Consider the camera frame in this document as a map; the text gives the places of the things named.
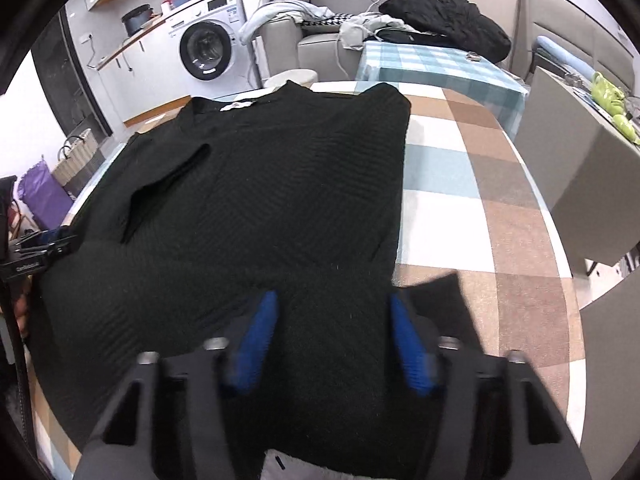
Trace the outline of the woven laundry basket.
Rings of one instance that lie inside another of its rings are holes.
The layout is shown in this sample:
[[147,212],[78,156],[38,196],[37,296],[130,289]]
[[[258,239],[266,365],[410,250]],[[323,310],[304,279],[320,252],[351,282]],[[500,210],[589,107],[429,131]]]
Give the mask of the woven laundry basket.
[[99,143],[90,128],[69,136],[58,150],[53,177],[73,199],[79,196],[93,175],[105,162]]

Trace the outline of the grey sofa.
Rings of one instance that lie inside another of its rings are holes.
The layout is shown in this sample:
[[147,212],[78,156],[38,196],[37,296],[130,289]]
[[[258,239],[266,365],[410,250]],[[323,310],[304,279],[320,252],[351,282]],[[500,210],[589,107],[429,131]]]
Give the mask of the grey sofa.
[[[333,62],[320,50],[304,49],[305,36],[336,35],[341,24],[362,12],[375,12],[387,0],[300,0],[327,8],[332,18],[296,18],[283,42],[292,47],[300,65],[328,78],[356,68],[355,53],[344,52]],[[480,13],[499,25],[511,41],[511,51],[501,64],[529,80],[535,70],[537,41],[546,37],[608,77],[626,91],[639,83],[639,51],[611,13],[598,0],[468,0]]]

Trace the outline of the white washing machine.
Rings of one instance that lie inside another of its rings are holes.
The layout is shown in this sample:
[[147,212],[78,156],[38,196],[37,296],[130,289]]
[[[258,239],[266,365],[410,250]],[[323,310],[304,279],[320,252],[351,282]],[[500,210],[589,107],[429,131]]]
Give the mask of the white washing machine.
[[254,50],[239,40],[245,22],[242,0],[192,0],[172,12],[165,24],[180,90],[230,100],[260,88]]

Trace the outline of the teal checkered small table cloth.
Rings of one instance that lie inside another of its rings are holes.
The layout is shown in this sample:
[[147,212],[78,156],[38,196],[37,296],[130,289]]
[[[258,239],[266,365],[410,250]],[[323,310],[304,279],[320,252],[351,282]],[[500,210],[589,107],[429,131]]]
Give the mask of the teal checkered small table cloth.
[[529,94],[518,78],[482,56],[414,44],[366,42],[356,79],[457,91],[487,107],[510,139],[518,133]]

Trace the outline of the white kitchen cabinet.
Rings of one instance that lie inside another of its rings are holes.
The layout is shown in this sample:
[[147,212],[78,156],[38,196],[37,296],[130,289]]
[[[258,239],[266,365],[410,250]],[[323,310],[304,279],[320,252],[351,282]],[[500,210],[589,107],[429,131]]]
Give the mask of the white kitchen cabinet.
[[106,93],[125,124],[190,96],[178,44],[164,23],[131,40],[99,70]]

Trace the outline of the purple bag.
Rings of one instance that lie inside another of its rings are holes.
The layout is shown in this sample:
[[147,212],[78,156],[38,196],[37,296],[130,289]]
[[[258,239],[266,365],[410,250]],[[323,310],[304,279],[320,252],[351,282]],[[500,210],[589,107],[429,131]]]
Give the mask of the purple bag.
[[53,177],[43,158],[21,177],[17,197],[28,207],[42,230],[60,226],[73,205],[73,200]]

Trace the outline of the light blue blanket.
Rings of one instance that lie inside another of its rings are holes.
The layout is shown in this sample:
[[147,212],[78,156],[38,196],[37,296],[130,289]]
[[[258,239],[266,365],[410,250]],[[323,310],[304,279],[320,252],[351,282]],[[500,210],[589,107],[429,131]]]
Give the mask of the light blue blanket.
[[303,21],[322,21],[334,18],[335,13],[327,6],[315,6],[303,0],[272,0],[260,6],[241,26],[236,33],[239,42],[246,46],[257,36],[262,26],[279,16],[297,16]]

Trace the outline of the grey cardboard box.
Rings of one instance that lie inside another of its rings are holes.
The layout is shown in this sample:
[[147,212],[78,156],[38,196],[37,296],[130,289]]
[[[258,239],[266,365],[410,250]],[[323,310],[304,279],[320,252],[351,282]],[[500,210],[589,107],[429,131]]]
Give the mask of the grey cardboard box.
[[538,68],[514,145],[567,255],[612,266],[639,241],[639,150]]

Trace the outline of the white round stool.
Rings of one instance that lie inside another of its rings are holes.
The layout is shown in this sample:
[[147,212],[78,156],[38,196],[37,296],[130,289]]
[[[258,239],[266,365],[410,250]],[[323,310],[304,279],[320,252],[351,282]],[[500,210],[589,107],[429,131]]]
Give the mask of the white round stool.
[[306,70],[306,68],[299,68],[298,70],[285,70],[268,78],[264,82],[265,90],[277,90],[283,87],[288,82],[294,82],[299,86],[310,88],[319,80],[318,73],[314,70]]

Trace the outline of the yellow-green toy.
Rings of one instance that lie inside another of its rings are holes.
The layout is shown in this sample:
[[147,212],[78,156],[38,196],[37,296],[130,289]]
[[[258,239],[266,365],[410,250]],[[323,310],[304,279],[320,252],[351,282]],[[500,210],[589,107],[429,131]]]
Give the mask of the yellow-green toy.
[[615,128],[623,137],[638,146],[639,135],[626,117],[625,93],[600,72],[595,72],[591,78],[591,97],[611,117]]

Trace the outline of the light grey garment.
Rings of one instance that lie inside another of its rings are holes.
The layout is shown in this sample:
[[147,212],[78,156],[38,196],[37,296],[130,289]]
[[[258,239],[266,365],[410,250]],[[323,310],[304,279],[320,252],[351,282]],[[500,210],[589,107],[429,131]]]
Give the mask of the light grey garment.
[[338,42],[346,50],[361,51],[364,40],[375,37],[379,30],[391,29],[401,32],[416,32],[400,18],[387,14],[364,12],[344,21],[338,31]]

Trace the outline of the black quilted jacket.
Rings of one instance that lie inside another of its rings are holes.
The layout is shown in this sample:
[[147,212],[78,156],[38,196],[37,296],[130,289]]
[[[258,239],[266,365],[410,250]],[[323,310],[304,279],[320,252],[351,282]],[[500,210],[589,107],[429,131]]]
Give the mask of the black quilted jacket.
[[378,10],[422,34],[446,38],[451,47],[475,52],[491,63],[505,60],[512,48],[503,28],[469,0],[386,0]]

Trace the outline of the black knit sweater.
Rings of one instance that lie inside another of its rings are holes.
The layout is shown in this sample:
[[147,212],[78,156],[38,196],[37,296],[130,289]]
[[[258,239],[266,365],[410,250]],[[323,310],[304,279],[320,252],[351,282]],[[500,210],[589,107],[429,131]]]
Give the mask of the black knit sweater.
[[29,350],[85,446],[136,356],[178,356],[275,292],[262,381],[230,392],[239,444],[397,477],[401,388],[385,376],[409,101],[297,84],[238,108],[193,99],[133,136],[73,221],[78,248],[35,278]]

